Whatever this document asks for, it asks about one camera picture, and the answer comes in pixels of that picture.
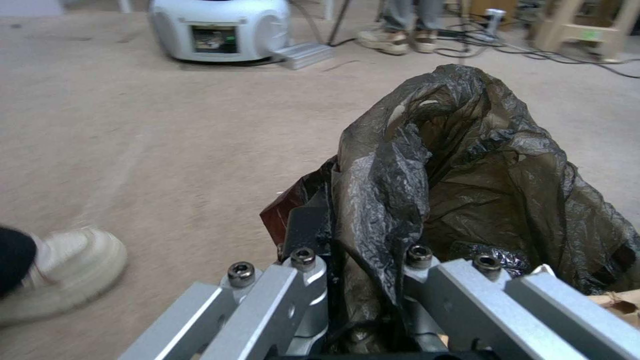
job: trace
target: green label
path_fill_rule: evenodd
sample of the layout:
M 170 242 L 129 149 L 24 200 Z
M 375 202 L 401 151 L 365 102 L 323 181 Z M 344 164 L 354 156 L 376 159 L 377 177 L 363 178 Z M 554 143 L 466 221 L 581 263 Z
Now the green label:
M 602 31 L 598 30 L 584 30 L 582 32 L 582 40 L 598 41 L 602 36 Z

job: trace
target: wooden stool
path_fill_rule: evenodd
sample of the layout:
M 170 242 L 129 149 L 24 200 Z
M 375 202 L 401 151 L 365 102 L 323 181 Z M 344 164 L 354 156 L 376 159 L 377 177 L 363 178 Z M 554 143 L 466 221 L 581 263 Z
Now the wooden stool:
M 576 16 L 583 2 L 547 0 L 531 29 L 534 46 L 557 52 L 567 40 L 599 42 L 602 59 L 616 61 L 640 12 L 640 0 L 601 0 L 595 16 Z M 612 19 L 616 9 L 618 14 Z

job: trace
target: plastic bag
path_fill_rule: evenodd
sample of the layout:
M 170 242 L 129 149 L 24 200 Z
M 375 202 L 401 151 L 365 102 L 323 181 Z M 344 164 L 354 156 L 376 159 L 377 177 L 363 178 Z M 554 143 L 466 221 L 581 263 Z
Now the plastic bag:
M 520 273 L 546 263 L 588 295 L 640 288 L 636 230 L 526 104 L 479 69 L 445 65 L 405 81 L 344 130 L 324 175 L 329 166 L 332 241 L 358 264 L 348 271 L 364 271 L 384 297 L 345 290 L 346 302 L 401 306 L 404 254 L 415 241 L 442 261 L 465 248 L 499 252 Z

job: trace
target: gray pants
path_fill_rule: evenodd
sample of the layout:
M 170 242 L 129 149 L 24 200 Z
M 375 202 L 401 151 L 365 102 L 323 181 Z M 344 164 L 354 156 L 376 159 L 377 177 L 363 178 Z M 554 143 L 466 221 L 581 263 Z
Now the gray pants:
M 440 27 L 438 18 L 442 14 L 444 0 L 419 0 L 418 30 L 436 30 Z M 413 0 L 387 0 L 385 8 L 385 28 L 407 30 L 413 20 Z

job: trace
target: sneaker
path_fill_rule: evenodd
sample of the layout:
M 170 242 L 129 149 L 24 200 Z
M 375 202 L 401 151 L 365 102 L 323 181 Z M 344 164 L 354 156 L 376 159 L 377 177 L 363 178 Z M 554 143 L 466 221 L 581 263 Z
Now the sneaker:
M 35 241 L 38 257 L 22 287 L 0 299 L 0 325 L 62 313 L 88 302 L 115 282 L 127 262 L 120 240 L 96 229 Z
M 432 53 L 436 48 L 438 30 L 415 30 L 413 32 L 413 44 L 419 53 Z
M 358 42 L 369 49 L 391 55 L 404 55 L 409 52 L 409 41 L 404 31 L 389 31 L 384 28 L 361 31 L 358 33 Z

